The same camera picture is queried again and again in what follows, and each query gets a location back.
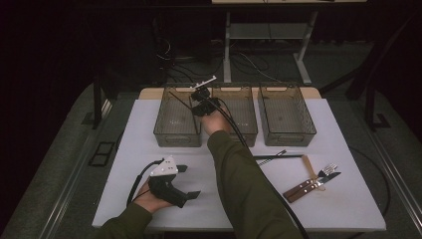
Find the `person's left hand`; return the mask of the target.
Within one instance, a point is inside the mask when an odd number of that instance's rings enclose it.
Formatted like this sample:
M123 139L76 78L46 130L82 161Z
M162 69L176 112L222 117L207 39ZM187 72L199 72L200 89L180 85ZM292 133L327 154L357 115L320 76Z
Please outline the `person's left hand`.
M151 214L157 212L160 209L170 207L171 204L163 199L154 196L149 189L148 182L145 181L138 190L136 197L132 200L133 203L144 208Z

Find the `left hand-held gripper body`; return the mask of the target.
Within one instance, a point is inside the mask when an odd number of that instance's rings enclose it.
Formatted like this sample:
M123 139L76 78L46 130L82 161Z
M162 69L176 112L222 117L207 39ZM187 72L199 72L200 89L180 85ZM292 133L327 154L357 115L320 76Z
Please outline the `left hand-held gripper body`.
M157 198L182 208L187 201L186 193L172 185L172 180L179 173L176 165L183 164L177 164L172 155L163 158L150 172L148 186L151 193Z

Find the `white metal desk frame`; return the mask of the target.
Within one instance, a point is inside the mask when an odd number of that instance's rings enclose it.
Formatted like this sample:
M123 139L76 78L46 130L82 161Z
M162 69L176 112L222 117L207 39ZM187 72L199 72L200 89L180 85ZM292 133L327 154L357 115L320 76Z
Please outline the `white metal desk frame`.
M224 82L231 83L230 44L232 40L301 40L301 47L293 53L293 58L303 83L310 85L312 80L304 63L304 56L317 20L317 5L323 7L337 7L345 4L357 6L364 4L366 0L211 0L211 2L213 6L252 7L253 9L259 7L269 9L271 6L299 7L304 5L310 7L309 19L300 23L234 23L231 20L233 10L226 10L223 58Z

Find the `brown wooden chopstick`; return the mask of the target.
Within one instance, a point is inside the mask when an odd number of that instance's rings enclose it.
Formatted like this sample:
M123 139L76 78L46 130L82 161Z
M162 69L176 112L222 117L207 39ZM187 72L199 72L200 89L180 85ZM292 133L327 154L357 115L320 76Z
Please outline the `brown wooden chopstick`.
M189 94L178 93L178 92L170 92L169 93L173 98L178 100L182 103L185 107L187 107L190 111L193 109L191 104L191 98Z

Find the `metal floor rail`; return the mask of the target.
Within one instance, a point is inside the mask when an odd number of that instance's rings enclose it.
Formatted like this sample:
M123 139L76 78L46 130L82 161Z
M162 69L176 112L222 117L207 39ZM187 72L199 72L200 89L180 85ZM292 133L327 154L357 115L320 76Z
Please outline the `metal floor rail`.
M105 120L108 117L111 109L112 103L109 100L105 100L103 104L100 104L100 124L95 129L91 129L89 131L89 134L84 141L83 147L78 154L76 164L73 167L65 185L62 187L62 191L54 203L52 212L50 213L38 239L54 239L61 221L66 214L69 203L78 187L83 169L88 165L88 161L91 158L91 154L93 153L93 148L96 144L96 141L98 140L100 132L104 127Z
M387 178L422 239L422 144L408 131L367 129Z

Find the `white table sheet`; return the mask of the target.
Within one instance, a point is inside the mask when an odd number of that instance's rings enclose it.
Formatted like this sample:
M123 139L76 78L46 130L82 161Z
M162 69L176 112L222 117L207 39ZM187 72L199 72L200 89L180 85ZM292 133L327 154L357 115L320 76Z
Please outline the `white table sheet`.
M153 215L150 230L217 230L232 228L222 207L213 158L206 145L200 147L160 147L153 128L159 100L137 100L111 167L93 225L102 226L119 215L135 178L151 162L172 155L178 164L188 166L176 176L173 185L184 191L201 191L184 207L162 209ZM371 232L386 228L385 220L371 195L325 99L309 99L307 106L316 125L316 135L306 147L289 147L286 159L275 159L262 166L268 179L281 193L309 178L300 156L306 154L320 170L334 163L339 176L314 190L291 208L309 231Z

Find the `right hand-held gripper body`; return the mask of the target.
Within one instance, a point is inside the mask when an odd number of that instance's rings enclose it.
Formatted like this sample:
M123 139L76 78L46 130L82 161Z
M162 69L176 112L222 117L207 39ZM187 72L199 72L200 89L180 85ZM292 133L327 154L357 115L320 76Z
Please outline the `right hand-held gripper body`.
M193 101L196 101L198 103L203 103L203 107L201 110L204 112L206 111L207 115L211 115L214 111L216 111L220 105L218 103L218 100L216 98L211 97L211 93L207 88L207 84L212 83L216 80L215 76L212 76L210 80L207 80L202 83L197 83L193 89L194 92L191 94L191 99Z

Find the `black metal stand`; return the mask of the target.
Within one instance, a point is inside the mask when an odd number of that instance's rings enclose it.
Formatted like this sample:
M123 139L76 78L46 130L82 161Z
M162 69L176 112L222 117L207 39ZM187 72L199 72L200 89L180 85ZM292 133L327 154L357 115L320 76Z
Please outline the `black metal stand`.
M406 20L377 41L360 66L319 91L327 93L348 80L345 95L357 100L365 94L364 119L372 129L381 127L374 121L375 93L380 92L414 133L422 134L422 19Z
M112 100L115 97L116 90L110 77L105 73L95 73L93 79L94 111L90 114L86 114L83 123L90 124L93 129L97 129L103 119L106 100Z

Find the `person's right hand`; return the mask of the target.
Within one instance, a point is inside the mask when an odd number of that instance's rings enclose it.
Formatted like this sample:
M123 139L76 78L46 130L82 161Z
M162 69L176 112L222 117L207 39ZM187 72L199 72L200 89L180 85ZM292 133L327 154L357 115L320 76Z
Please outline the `person's right hand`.
M203 124L204 130L208 135L213 134L216 131L223 130L225 132L230 132L231 126L224 116L216 111L209 116L204 116L201 118L201 123Z

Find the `grey translucent plastic bin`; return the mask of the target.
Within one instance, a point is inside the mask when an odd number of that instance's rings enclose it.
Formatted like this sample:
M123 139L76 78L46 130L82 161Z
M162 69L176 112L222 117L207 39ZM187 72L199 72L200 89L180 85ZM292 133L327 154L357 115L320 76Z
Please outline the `grey translucent plastic bin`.
M266 146L308 146L317 134L299 87L261 83L258 104Z
M212 87L212 97L227 109L240 131L244 142L253 147L258 127L253 101L252 87L242 84L216 84Z
M163 91L153 133L161 147L199 147L201 124L199 119L169 93L191 94L189 88L167 87ZM197 103L191 99L192 107Z

